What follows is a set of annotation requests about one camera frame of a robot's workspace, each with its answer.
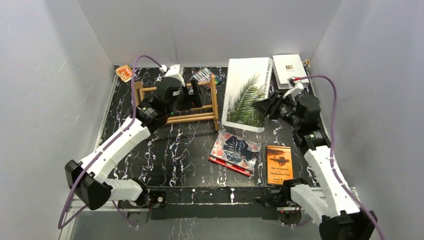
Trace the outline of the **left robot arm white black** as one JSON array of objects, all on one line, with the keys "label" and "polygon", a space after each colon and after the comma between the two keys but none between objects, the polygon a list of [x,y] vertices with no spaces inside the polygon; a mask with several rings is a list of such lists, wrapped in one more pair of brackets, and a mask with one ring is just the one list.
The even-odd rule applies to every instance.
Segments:
[{"label": "left robot arm white black", "polygon": [[191,87],[175,77],[164,77],[156,92],[144,98],[122,126],[94,152],[64,167],[69,188],[90,209],[108,201],[130,201],[137,208],[149,203],[147,186],[138,180],[109,178],[113,168],[139,143],[150,137],[177,111],[203,106],[204,95],[194,79]]}]

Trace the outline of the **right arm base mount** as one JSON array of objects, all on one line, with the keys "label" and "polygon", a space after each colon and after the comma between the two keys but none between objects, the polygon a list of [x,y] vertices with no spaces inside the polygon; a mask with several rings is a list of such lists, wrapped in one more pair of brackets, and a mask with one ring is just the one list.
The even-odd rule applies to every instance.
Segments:
[{"label": "right arm base mount", "polygon": [[292,201],[289,190],[284,186],[279,189],[267,189],[254,201],[265,208],[276,209],[279,221],[290,228],[301,227],[312,221],[310,216],[302,220],[302,207]]}]

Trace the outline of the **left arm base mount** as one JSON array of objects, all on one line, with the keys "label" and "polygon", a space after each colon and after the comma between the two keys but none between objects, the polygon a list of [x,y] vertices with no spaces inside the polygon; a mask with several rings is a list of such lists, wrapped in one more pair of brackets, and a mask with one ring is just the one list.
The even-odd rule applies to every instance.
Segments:
[{"label": "left arm base mount", "polygon": [[153,212],[160,213],[166,204],[167,193],[165,191],[148,189],[144,190],[135,202],[119,200],[116,206],[129,225],[137,229],[153,217]]}]

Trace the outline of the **white palm leaf book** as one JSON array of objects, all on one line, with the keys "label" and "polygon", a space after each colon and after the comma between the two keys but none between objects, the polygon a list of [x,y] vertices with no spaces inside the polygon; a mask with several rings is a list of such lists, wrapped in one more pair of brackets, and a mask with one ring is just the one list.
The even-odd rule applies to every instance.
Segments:
[{"label": "white palm leaf book", "polygon": [[269,97],[272,72],[270,57],[229,59],[221,120],[224,126],[264,131],[265,117],[253,104]]}]

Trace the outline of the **white book with brown bars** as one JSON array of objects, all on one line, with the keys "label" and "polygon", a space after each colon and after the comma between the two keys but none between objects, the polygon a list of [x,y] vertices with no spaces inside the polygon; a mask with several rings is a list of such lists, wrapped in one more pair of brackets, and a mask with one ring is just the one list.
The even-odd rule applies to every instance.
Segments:
[{"label": "white book with brown bars", "polygon": [[306,77],[304,65],[299,54],[278,54],[273,55],[273,73],[275,75],[277,87],[280,90],[289,89],[292,77]]}]

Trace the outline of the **wooden book rack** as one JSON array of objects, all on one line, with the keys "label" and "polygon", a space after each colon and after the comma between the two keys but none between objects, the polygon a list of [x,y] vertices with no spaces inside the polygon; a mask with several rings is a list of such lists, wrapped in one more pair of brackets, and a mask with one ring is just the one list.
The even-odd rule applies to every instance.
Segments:
[{"label": "wooden book rack", "polygon": [[[144,126],[157,130],[165,124],[180,124],[197,121],[212,120],[214,122],[214,129],[219,130],[218,127],[218,103],[215,93],[211,93],[211,104],[205,104],[205,94],[201,89],[202,85],[211,84],[210,89],[215,90],[215,76],[211,75],[212,79],[209,82],[198,82],[199,88],[203,94],[204,102],[202,107],[193,108],[190,110],[170,111],[169,106],[156,95],[156,87],[143,88],[141,83],[136,84],[136,107],[132,111],[135,118],[143,123]],[[189,93],[192,94],[193,90],[190,83],[185,83],[188,87]]]}]

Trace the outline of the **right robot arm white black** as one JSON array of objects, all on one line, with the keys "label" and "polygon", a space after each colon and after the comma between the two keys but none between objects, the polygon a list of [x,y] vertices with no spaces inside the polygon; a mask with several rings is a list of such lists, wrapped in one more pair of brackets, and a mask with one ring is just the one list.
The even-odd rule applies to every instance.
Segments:
[{"label": "right robot arm white black", "polygon": [[331,142],[320,126],[320,101],[305,94],[297,100],[275,92],[252,104],[262,116],[282,119],[293,128],[293,140],[312,167],[324,200],[302,178],[285,180],[279,192],[288,207],[299,205],[318,225],[323,240],[369,240],[377,222],[349,189],[331,151]]}]

